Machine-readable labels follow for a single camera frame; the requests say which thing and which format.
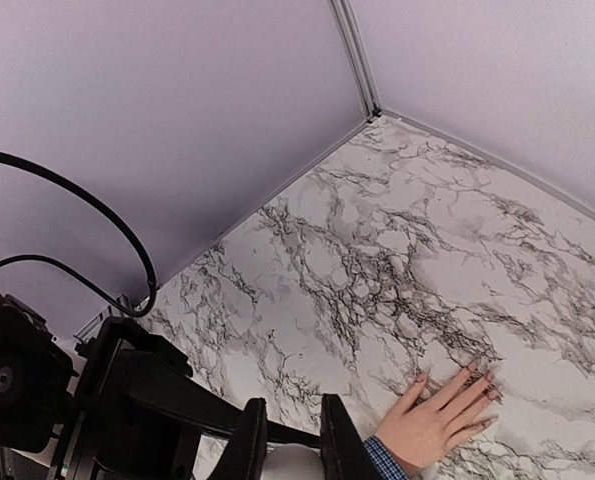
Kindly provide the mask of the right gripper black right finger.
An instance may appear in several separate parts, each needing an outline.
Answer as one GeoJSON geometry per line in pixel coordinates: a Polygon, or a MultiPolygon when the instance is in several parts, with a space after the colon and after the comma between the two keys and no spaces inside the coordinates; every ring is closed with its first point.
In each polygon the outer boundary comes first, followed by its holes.
{"type": "Polygon", "coordinates": [[[377,471],[338,395],[323,395],[320,418],[320,457],[325,479],[376,479],[377,471]]]}

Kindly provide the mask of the blue checked shirt forearm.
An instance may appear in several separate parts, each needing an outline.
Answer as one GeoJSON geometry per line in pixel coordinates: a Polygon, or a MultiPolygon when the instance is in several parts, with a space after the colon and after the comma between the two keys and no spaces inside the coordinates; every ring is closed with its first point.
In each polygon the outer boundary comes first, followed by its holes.
{"type": "Polygon", "coordinates": [[[382,480],[408,480],[395,457],[376,436],[367,438],[363,446],[382,480]]]}

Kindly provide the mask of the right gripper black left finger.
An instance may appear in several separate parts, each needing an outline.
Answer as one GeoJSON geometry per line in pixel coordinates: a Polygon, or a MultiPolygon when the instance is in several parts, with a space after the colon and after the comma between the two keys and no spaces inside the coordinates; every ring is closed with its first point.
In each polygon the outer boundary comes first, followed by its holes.
{"type": "Polygon", "coordinates": [[[202,401],[197,410],[204,432],[230,434],[209,479],[260,479],[267,451],[266,401],[250,399],[241,412],[222,400],[202,401]]]}

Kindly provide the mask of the person's bare hand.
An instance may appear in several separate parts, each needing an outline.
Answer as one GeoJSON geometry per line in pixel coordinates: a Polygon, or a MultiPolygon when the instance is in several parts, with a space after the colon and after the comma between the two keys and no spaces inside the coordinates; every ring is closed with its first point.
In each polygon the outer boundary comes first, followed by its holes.
{"type": "Polygon", "coordinates": [[[404,474],[421,473],[496,421],[483,416],[499,396],[495,373],[475,378],[477,371],[471,363],[426,400],[421,394],[428,376],[422,374],[388,410],[374,437],[404,474]]]}

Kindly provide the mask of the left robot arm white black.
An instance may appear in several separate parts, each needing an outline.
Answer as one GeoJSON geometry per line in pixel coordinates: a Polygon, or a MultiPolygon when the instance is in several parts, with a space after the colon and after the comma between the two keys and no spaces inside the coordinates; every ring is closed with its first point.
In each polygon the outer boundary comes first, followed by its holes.
{"type": "Polygon", "coordinates": [[[269,444],[319,439],[197,384],[187,357],[128,317],[68,353],[45,322],[0,294],[0,447],[46,453],[52,479],[189,479],[200,440],[225,439],[257,478],[269,444]]]}

